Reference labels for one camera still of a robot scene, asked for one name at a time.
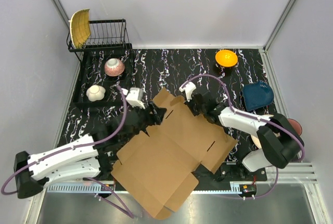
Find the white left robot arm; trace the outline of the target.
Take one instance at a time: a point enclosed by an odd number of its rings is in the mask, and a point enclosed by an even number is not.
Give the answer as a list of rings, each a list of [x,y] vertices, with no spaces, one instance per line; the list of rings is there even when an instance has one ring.
[[[149,102],[98,125],[91,133],[50,151],[16,154],[14,163],[16,195],[19,199],[35,196],[48,186],[69,180],[94,178],[107,180],[112,175],[111,154],[148,126],[160,125],[166,108]]]

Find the brown cardboard box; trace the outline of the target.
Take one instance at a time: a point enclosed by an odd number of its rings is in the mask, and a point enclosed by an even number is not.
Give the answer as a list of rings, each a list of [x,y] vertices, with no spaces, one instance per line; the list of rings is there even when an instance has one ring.
[[[182,96],[162,89],[153,102],[166,109],[161,125],[148,127],[117,152],[112,176],[152,217],[164,220],[198,185],[197,167],[215,173],[237,142],[204,116],[194,116]]]

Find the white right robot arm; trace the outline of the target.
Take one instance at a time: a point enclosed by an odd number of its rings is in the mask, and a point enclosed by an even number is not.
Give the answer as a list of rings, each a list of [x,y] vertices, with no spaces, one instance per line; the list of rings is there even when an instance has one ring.
[[[241,180],[249,180],[264,167],[283,169],[299,152],[304,154],[304,142],[282,114],[269,117],[237,110],[217,103],[208,91],[199,93],[195,89],[185,95],[186,105],[195,116],[202,114],[211,124],[234,128],[259,140],[261,148],[247,154],[236,167]]]

